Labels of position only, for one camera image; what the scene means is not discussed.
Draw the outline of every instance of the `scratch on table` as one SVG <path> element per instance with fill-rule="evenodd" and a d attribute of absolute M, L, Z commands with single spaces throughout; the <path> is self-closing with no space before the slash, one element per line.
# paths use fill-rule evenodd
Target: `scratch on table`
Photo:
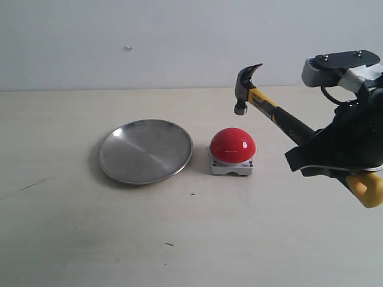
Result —
<path fill-rule="evenodd" d="M 40 181 L 38 181 L 38 182 L 35 182 L 34 184 L 31 184 L 31 185 L 28 185 L 28 186 L 26 186 L 26 187 L 23 187 L 21 190 L 19 190 L 19 191 L 23 191 L 23 190 L 27 190 L 28 188 L 30 188 L 30 187 L 34 187 L 35 185 L 38 185 L 38 184 L 41 184 L 41 183 L 43 183 L 43 182 L 45 182 L 45 181 L 49 181 L 50 179 L 53 179 L 54 177 L 52 177 L 52 178 L 45 178 L 45 179 L 42 179 L 42 180 L 40 180 Z"/>

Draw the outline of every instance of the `hammer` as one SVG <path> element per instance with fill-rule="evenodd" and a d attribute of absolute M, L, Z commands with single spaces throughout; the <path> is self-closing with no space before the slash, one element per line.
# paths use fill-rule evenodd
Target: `hammer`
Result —
<path fill-rule="evenodd" d="M 306 145 L 320 130 L 312 130 L 269 99 L 253 84 L 253 73 L 262 65 L 262 63 L 259 63 L 239 71 L 235 84 L 237 102 L 234 107 L 234 113 L 236 115 L 245 115 L 247 113 L 247 103 L 250 103 L 267 116 L 294 143 L 298 146 Z M 306 167 L 300 171 L 303 176 L 326 175 L 330 178 L 336 178 L 366 208 L 377 207 L 383 203 L 383 180 L 373 172 L 352 175 L 348 172 L 319 167 Z"/>

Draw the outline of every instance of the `robotic arm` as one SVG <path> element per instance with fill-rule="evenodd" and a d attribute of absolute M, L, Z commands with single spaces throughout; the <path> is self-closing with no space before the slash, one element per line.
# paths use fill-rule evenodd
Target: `robotic arm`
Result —
<path fill-rule="evenodd" d="M 297 147 L 285 157 L 291 171 L 303 176 L 337 179 L 367 208 L 383 203 L 383 66 L 366 50 L 317 55 L 306 60 L 303 83 L 320 87 L 335 105 L 335 116 L 325 128 L 312 130 L 270 100 L 251 81 L 262 64 L 241 70 L 237 77 L 234 112 L 244 115 L 247 102 L 276 124 Z M 356 99 L 341 102 L 326 88 L 341 86 Z"/>

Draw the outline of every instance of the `hammer head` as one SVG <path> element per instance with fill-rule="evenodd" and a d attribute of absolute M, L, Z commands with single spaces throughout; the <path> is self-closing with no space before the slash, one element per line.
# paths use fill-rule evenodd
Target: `hammer head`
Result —
<path fill-rule="evenodd" d="M 262 63 L 243 68 L 239 71 L 237 81 L 235 83 L 235 97 L 237 98 L 237 103 L 234 107 L 234 113 L 236 115 L 246 114 L 246 101 L 249 89 L 255 88 L 255 86 L 251 82 L 251 77 L 253 76 L 253 73 L 261 66 Z"/>

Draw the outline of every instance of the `plate rim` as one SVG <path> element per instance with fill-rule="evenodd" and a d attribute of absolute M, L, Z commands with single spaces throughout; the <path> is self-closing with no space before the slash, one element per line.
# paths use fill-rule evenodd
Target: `plate rim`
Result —
<path fill-rule="evenodd" d="M 147 181 L 147 182 L 131 182 L 131 181 L 124 181 L 122 179 L 119 179 L 119 178 L 116 178 L 115 176 L 113 176 L 112 174 L 110 174 L 109 171 L 107 171 L 107 169 L 104 167 L 104 165 L 102 164 L 102 161 L 101 161 L 101 149 L 102 149 L 102 146 L 104 145 L 104 143 L 113 135 L 113 133 L 118 130 L 118 129 L 121 129 L 122 127 L 126 127 L 126 126 L 129 126 L 131 124 L 135 124 L 135 123 L 141 123 L 141 122 L 148 122 L 148 121 L 155 121 L 155 122 L 160 122 L 160 123 L 167 123 L 167 124 L 171 124 L 177 128 L 179 128 L 188 138 L 189 140 L 189 144 L 190 144 L 190 152 L 189 152 L 189 155 L 186 159 L 186 161 L 183 163 L 183 165 L 177 169 L 175 172 L 163 177 L 163 178 L 160 178 L 160 179 L 155 179 L 153 181 Z M 98 149 L 98 152 L 97 152 L 97 158 L 98 158 L 98 164 L 99 166 L 101 167 L 102 171 L 107 175 L 109 176 L 110 178 L 112 178 L 113 180 L 115 181 L 118 181 L 118 182 L 121 182 L 121 183 L 124 183 L 124 184 L 129 184 L 129 185 L 148 185 L 148 184 L 154 184 L 156 182 L 160 182 L 160 181 L 164 181 L 165 179 L 168 179 L 174 175 L 176 175 L 177 173 L 179 173 L 180 171 L 182 171 L 186 165 L 189 163 L 190 159 L 192 158 L 192 155 L 193 155 L 193 140 L 192 140 L 192 137 L 189 135 L 189 133 L 186 131 L 186 129 L 184 129 L 183 127 L 181 127 L 180 125 L 178 124 L 175 124 L 171 121 L 168 121 L 168 120 L 160 120 L 160 119 L 155 119 L 155 118 L 148 118 L 148 119 L 141 119 L 141 120 L 135 120 L 135 121 L 131 121 L 129 123 L 126 123 L 126 124 L 123 124 L 121 126 L 119 126 L 118 128 L 114 129 L 111 133 L 109 133 L 101 142 L 100 146 L 99 146 L 99 149 Z"/>

